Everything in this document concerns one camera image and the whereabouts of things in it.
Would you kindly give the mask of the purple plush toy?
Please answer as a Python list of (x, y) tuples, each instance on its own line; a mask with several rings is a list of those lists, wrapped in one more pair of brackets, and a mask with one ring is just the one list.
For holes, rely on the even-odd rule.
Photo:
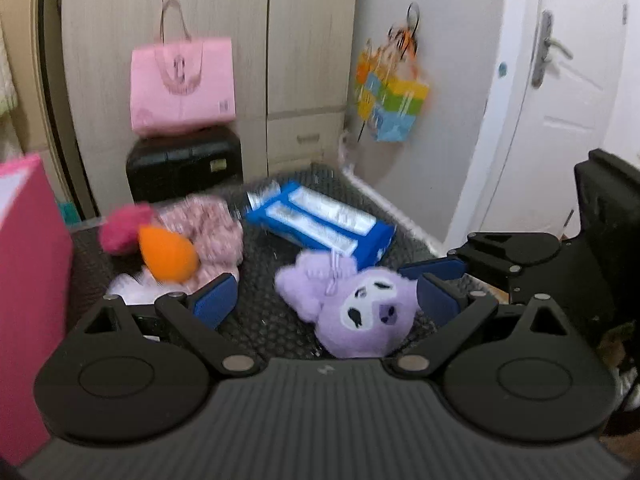
[(303, 250), (274, 274), (274, 289), (337, 359), (384, 358), (397, 350), (420, 310), (416, 282), (353, 256)]

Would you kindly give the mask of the blue wet wipes pack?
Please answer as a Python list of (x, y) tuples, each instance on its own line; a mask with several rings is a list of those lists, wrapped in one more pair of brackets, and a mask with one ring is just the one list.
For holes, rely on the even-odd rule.
[(376, 266), (392, 244), (396, 228), (373, 214), (307, 188), (296, 181), (245, 218), (301, 248), (336, 252), (356, 260), (360, 270)]

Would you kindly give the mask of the lilac mesh bath pouf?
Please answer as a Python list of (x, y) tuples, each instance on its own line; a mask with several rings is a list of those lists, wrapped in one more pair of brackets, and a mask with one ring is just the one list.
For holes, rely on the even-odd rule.
[(140, 272), (134, 275), (118, 274), (108, 285), (105, 295), (119, 296), (127, 306), (137, 306), (138, 304), (154, 304), (157, 298), (171, 292), (185, 295), (189, 293), (183, 284), (157, 281), (149, 269), (144, 266)]

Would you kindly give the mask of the orange makeup sponge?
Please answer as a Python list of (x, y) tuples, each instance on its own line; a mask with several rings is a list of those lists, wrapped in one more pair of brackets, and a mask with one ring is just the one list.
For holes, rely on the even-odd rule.
[(157, 281), (183, 283), (198, 270), (198, 253), (184, 236), (160, 226), (142, 226), (138, 237), (143, 262)]

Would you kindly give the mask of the black bubble mat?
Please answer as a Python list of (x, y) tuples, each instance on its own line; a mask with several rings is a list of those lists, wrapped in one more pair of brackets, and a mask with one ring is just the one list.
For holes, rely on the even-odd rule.
[[(434, 250), (419, 240), (371, 197), (358, 190), (338, 170), (314, 162), (308, 168), (277, 174), (248, 183), (218, 186), (209, 191), (225, 200), (232, 216), (241, 217), (248, 208), (249, 192), (257, 192), (272, 182), (297, 181), (342, 203), (374, 214), (396, 226), (396, 233), (381, 264), (393, 270), (406, 263), (435, 257)], [(111, 257), (98, 241), (98, 219), (70, 229), (73, 264), (66, 310), (66, 328), (71, 330), (100, 300), (108, 285), (122, 273), (141, 269), (137, 256)], [(330, 355), (318, 343), (314, 329), (300, 322), (273, 288), (276, 271), (295, 260), (299, 248), (247, 222), (243, 226), (243, 261), (240, 266), (239, 298), (235, 308), (217, 332), (258, 360), (271, 358), (327, 359)]]

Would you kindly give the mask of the pink floral scrunchie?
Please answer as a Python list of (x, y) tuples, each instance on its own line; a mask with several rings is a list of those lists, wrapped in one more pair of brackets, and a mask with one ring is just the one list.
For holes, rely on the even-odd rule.
[(198, 270), (181, 283), (187, 294), (197, 292), (221, 274), (231, 274), (235, 281), (240, 280), (243, 228), (222, 198), (190, 195), (160, 208), (154, 223), (185, 237), (194, 246), (200, 263)]

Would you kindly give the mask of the magenta powder puff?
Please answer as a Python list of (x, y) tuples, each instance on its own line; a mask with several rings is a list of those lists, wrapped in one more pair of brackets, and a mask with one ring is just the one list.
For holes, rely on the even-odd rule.
[(139, 247), (139, 229), (151, 224), (155, 211), (150, 204), (130, 204), (112, 212), (99, 227), (101, 248), (109, 255), (124, 256)]

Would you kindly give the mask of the small clear plastic wrapper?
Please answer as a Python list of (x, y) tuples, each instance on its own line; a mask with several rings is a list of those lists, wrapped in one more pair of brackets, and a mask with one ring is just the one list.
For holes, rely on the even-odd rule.
[(270, 181), (261, 188), (247, 193), (248, 206), (251, 210), (256, 210), (280, 193), (280, 184), (277, 181)]

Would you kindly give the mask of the black small suitcase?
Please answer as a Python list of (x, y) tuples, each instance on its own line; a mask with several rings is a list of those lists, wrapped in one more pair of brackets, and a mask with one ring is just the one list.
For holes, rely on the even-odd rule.
[(241, 142), (226, 126), (137, 141), (126, 160), (136, 203), (160, 203), (243, 180)]

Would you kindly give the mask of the pink cardboard box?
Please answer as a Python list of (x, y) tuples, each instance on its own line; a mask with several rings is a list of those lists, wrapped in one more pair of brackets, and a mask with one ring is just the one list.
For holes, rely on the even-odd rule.
[(37, 155), (1, 165), (1, 457), (48, 440), (35, 378), (65, 335), (73, 243)]

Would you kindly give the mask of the colourful paper gift bag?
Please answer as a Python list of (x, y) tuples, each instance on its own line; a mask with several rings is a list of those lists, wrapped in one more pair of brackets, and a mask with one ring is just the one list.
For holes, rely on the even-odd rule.
[(387, 41), (375, 47), (368, 41), (360, 51), (355, 76), (355, 106), (373, 139), (399, 143), (408, 139), (431, 88), (418, 59), (420, 8), (410, 3), (405, 23), (393, 26)]

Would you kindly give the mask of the white door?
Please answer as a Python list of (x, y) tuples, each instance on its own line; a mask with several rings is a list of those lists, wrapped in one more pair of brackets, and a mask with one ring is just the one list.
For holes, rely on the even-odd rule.
[[(598, 148), (611, 119), (626, 37), (628, 0), (539, 0), (532, 68), (514, 135), (480, 227), (484, 231), (579, 229), (574, 168)], [(544, 82), (532, 87), (541, 13), (570, 61), (549, 52)]]

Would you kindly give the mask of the pink tote bag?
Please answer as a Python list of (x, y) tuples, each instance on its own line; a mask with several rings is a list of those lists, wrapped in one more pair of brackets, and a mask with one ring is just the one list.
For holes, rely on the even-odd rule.
[(194, 38), (166, 42), (158, 28), (155, 44), (132, 51), (130, 125), (148, 136), (178, 136), (236, 119), (232, 40)]

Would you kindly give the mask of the cream fluffy knit cardigan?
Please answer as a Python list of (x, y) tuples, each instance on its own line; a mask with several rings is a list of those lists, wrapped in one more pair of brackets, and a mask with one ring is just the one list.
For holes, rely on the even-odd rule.
[(17, 108), (14, 87), (3, 30), (0, 30), (0, 159), (2, 162), (23, 154), (11, 114)]

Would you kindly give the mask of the beige wooden wardrobe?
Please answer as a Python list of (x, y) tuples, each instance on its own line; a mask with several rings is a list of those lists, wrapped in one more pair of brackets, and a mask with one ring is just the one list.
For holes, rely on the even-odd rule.
[(356, 0), (1, 0), (18, 140), (85, 217), (157, 133), (226, 124), (247, 180), (335, 162)]

